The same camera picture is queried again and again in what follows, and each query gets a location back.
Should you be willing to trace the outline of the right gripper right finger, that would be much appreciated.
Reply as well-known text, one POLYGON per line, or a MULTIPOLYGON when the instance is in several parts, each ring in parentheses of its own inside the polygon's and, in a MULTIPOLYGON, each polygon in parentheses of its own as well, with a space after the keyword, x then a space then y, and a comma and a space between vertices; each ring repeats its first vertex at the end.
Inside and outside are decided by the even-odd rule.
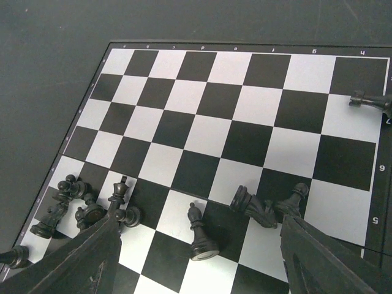
POLYGON ((300 217, 285 215, 281 252, 291 293, 391 293, 391 276, 300 217))

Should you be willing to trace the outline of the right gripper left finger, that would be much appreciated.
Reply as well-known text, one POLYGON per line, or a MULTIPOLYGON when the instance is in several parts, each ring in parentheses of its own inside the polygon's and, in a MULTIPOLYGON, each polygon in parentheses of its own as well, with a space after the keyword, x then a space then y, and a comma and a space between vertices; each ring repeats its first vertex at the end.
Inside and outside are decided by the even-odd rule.
POLYGON ((119 225, 105 216, 39 262, 1 283, 1 293, 112 293, 119 225))

